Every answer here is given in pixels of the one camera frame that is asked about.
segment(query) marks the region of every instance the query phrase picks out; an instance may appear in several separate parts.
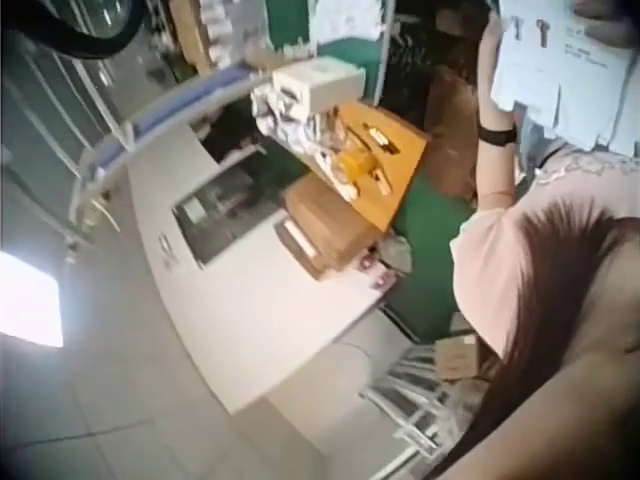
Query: paper sheet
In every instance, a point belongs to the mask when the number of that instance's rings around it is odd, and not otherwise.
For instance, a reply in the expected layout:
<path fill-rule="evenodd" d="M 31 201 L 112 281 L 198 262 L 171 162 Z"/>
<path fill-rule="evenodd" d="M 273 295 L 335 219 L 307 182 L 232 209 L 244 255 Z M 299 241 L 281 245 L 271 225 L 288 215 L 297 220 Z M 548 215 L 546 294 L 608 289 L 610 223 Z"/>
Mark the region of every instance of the paper sheet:
<path fill-rule="evenodd" d="M 382 33 L 380 0 L 318 0 L 309 17 L 311 43 L 342 38 L 376 41 Z"/>
<path fill-rule="evenodd" d="M 637 126 L 629 133 L 638 121 L 631 110 L 640 106 L 630 100 L 640 97 L 640 87 L 625 90 L 634 53 L 585 37 L 585 24 L 571 13 L 569 0 L 500 3 L 510 25 L 492 91 L 498 106 L 527 105 L 529 117 L 545 128 L 545 135 L 557 134 L 585 150 L 599 143 L 628 154 L 638 137 Z M 623 115 L 621 103 L 630 102 L 633 107 L 623 108 Z"/>
<path fill-rule="evenodd" d="M 632 157 L 636 142 L 640 139 L 640 62 L 636 61 L 627 81 L 620 114 L 612 135 L 609 148 L 617 153 Z"/>

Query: black wristband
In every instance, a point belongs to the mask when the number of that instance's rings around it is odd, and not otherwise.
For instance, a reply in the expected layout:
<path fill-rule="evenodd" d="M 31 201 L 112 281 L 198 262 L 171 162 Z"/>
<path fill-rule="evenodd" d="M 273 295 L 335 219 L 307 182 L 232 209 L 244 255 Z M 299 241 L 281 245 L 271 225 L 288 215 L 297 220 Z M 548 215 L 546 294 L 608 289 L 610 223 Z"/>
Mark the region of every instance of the black wristband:
<path fill-rule="evenodd" d="M 495 147 L 506 147 L 510 143 L 516 143 L 518 141 L 518 129 L 514 125 L 511 130 L 500 132 L 486 129 L 478 122 L 478 138 Z"/>

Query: brown hair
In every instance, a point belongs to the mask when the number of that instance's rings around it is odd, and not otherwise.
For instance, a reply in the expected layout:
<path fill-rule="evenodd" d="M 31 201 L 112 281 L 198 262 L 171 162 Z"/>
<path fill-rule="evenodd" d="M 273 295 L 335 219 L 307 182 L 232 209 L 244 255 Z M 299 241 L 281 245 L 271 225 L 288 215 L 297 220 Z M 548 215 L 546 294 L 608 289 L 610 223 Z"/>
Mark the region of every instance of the brown hair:
<path fill-rule="evenodd" d="M 600 267 L 629 227 L 637 227 L 607 212 L 589 208 L 581 215 L 572 207 L 555 203 L 521 221 L 530 268 L 521 279 L 516 328 L 503 366 L 469 429 L 425 480 L 445 473 L 558 372 Z"/>

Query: counter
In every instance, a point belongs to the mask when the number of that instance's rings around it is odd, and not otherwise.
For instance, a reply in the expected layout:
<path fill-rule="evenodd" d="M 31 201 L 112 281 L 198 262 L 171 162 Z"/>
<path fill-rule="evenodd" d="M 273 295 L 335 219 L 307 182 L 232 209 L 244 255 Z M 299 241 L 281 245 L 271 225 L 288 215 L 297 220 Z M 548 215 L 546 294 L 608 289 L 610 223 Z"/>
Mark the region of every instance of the counter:
<path fill-rule="evenodd" d="M 218 165 L 186 124 L 135 155 L 131 193 L 151 273 L 191 358 L 230 413 L 268 393 L 379 300 L 373 278 L 353 268 L 313 280 L 276 236 L 283 210 L 200 268 L 172 208 L 239 158 Z"/>

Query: pink t-shirt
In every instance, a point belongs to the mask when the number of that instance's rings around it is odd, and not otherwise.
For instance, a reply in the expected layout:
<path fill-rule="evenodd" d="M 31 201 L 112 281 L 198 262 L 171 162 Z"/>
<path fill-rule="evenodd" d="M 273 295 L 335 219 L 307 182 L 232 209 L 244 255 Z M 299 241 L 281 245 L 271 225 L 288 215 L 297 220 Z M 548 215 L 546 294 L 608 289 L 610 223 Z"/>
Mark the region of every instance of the pink t-shirt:
<path fill-rule="evenodd" d="M 499 354 L 516 319 L 517 288 L 526 268 L 518 219 L 557 200 L 576 208 L 593 202 L 617 218 L 640 217 L 640 159 L 566 147 L 547 162 L 516 205 L 476 213 L 462 225 L 451 242 L 456 300 Z"/>

